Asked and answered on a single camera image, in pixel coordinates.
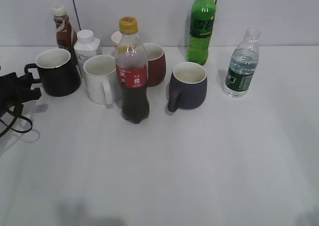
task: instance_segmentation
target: white mug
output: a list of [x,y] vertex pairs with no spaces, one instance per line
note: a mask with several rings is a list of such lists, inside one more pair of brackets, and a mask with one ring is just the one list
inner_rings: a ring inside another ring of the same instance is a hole
[[121,98],[114,57],[110,55],[93,56],[84,63],[83,68],[90,100],[100,105],[109,105]]

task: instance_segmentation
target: mug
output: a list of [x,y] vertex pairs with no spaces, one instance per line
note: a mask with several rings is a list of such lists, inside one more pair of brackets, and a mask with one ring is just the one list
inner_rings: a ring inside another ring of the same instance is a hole
[[169,83],[168,110],[195,109],[206,98],[207,73],[204,67],[193,62],[175,66]]
[[81,85],[79,72],[71,59],[71,54],[65,49],[51,49],[42,52],[35,63],[24,67],[27,74],[29,69],[36,68],[39,79],[33,84],[42,83],[44,91],[51,96],[67,96],[75,92]]
[[148,86],[157,86],[165,78],[166,60],[163,48],[157,44],[143,44],[149,62]]
[[115,58],[97,55],[84,63],[84,79],[88,97],[94,103],[110,105],[121,98]]

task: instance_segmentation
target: white bottle cap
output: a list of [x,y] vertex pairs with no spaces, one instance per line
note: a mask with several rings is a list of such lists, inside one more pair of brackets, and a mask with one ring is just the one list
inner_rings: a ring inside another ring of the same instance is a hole
[[81,30],[76,36],[80,43],[86,44],[94,41],[94,34],[91,30]]
[[64,6],[62,5],[56,5],[52,7],[52,13],[54,16],[62,16],[66,14],[66,11],[64,9]]

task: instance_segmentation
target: white plastic bottle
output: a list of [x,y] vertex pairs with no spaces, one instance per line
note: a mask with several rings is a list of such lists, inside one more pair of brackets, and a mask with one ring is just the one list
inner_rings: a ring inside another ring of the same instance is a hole
[[91,30],[81,30],[77,33],[77,42],[74,45],[75,54],[79,63],[80,73],[84,79],[84,63],[92,56],[102,55],[100,40],[94,37]]

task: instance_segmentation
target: green label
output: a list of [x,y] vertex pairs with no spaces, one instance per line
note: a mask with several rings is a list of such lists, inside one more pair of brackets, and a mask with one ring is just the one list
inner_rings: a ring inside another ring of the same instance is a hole
[[190,35],[197,38],[211,37],[213,30],[214,16],[194,12],[190,20]]
[[226,77],[226,86],[234,91],[246,91],[249,88],[253,75],[254,73],[250,75],[241,75],[229,68]]

